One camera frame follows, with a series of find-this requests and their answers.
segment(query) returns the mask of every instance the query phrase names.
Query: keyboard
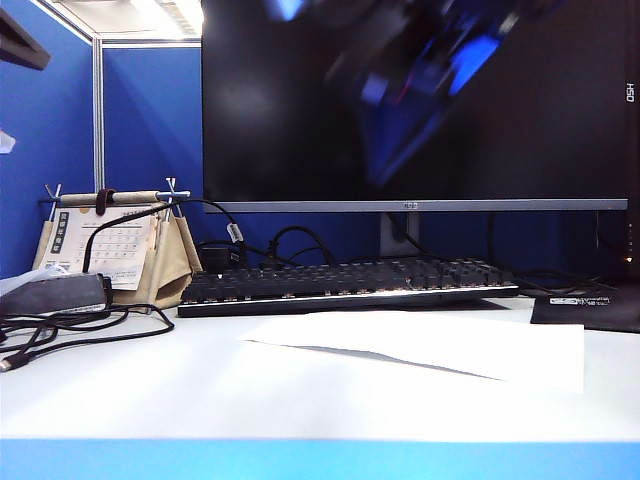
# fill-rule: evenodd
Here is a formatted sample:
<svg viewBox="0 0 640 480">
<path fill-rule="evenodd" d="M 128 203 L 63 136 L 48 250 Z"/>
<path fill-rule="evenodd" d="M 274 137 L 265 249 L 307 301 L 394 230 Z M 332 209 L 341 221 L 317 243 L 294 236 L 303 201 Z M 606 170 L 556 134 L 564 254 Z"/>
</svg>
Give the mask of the keyboard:
<svg viewBox="0 0 640 480">
<path fill-rule="evenodd" d="M 516 295 L 512 275 L 477 260 L 427 258 L 234 269 L 194 275 L 180 317 L 279 315 L 326 310 L 429 306 Z"/>
</svg>

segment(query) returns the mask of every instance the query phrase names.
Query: black monitor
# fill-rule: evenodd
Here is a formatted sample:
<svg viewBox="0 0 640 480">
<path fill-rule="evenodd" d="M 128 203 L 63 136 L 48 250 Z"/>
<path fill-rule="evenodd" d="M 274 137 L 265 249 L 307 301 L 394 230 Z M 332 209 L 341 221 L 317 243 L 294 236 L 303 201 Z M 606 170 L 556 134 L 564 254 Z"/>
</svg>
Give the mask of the black monitor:
<svg viewBox="0 0 640 480">
<path fill-rule="evenodd" d="M 202 0 L 204 192 L 236 212 L 618 209 L 635 0 Z"/>
</svg>

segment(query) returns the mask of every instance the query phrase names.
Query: mouse pad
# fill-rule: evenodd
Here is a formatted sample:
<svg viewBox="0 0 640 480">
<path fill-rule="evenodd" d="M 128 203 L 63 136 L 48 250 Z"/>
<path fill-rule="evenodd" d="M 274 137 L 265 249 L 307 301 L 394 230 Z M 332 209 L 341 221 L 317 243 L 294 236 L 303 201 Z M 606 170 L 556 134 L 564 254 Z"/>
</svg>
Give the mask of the mouse pad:
<svg viewBox="0 0 640 480">
<path fill-rule="evenodd" d="M 640 284 L 597 294 L 538 298 L 531 323 L 579 323 L 589 330 L 640 333 Z"/>
</svg>

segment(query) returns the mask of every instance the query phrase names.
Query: metal partition post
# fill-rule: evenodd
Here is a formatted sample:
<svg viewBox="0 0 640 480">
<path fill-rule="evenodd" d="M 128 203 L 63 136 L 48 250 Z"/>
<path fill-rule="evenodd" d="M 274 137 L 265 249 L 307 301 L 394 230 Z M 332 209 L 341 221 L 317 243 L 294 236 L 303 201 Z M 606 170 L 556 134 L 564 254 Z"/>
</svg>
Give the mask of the metal partition post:
<svg viewBox="0 0 640 480">
<path fill-rule="evenodd" d="M 102 39 L 94 37 L 91 45 L 93 49 L 93 179 L 97 192 L 105 188 Z"/>
</svg>

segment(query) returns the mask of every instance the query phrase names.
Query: desk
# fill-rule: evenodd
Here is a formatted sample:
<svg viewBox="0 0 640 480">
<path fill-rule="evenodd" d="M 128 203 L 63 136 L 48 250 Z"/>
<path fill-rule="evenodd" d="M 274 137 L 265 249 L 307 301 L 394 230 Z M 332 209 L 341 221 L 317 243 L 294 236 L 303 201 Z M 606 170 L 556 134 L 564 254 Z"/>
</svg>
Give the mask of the desk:
<svg viewBox="0 0 640 480">
<path fill-rule="evenodd" d="M 508 309 L 464 314 L 479 322 L 529 321 L 531 300 L 496 302 Z M 271 319 L 176 318 L 168 335 L 37 359 L 0 376 L 2 435 L 640 442 L 640 335 L 586 331 L 585 391 L 574 394 L 239 340 Z M 138 316 L 114 333 L 149 327 L 155 324 Z M 379 382 L 383 370 L 392 381 Z"/>
</svg>

